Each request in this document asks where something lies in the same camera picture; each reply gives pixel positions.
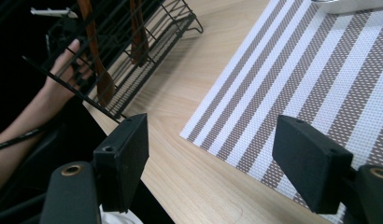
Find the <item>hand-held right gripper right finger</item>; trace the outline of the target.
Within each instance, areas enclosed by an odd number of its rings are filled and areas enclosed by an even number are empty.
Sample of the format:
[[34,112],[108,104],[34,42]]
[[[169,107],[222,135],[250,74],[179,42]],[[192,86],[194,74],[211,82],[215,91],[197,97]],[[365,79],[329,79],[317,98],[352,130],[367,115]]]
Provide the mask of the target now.
[[272,157],[312,212],[337,212],[351,152],[307,122],[280,115]]

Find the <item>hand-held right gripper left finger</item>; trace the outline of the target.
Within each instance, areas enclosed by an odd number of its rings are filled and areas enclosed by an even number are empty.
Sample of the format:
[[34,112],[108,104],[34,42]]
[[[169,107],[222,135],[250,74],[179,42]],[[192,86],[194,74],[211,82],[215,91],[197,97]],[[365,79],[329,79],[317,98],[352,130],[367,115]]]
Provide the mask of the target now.
[[128,211],[148,158],[147,114],[123,120],[93,152],[104,211]]

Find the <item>long brown wooden spoon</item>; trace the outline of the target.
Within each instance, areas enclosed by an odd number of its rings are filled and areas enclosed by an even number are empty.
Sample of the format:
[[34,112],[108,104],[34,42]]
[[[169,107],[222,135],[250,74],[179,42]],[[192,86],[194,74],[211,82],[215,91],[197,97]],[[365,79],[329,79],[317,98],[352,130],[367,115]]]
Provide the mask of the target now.
[[93,10],[91,0],[77,0],[77,2],[82,18],[86,21],[86,35],[97,75],[96,88],[98,102],[101,106],[107,106],[114,95],[114,82],[111,75],[103,66],[100,58],[96,25],[95,20],[92,18]]

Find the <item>brown white striped placemat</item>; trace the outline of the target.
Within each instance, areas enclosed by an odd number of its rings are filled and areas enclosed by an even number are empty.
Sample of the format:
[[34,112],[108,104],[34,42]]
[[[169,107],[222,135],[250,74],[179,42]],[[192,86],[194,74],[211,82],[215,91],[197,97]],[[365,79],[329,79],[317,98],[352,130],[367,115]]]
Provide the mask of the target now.
[[354,168],[383,166],[383,9],[270,0],[181,135],[299,203],[272,158],[280,115],[349,150]]

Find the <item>short brown wooden utensil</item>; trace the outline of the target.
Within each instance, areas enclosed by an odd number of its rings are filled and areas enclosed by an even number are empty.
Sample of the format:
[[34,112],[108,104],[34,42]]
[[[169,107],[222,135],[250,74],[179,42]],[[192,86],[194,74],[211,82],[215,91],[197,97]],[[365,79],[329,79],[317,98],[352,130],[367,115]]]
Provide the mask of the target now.
[[148,60],[149,42],[143,19],[142,0],[130,0],[132,64],[142,67]]

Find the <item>white dish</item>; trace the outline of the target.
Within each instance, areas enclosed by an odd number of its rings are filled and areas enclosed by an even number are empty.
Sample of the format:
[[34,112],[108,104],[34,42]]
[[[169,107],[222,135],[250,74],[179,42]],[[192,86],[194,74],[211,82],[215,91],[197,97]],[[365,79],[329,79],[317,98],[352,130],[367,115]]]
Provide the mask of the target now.
[[344,14],[383,8],[383,0],[311,0],[311,2],[329,14]]

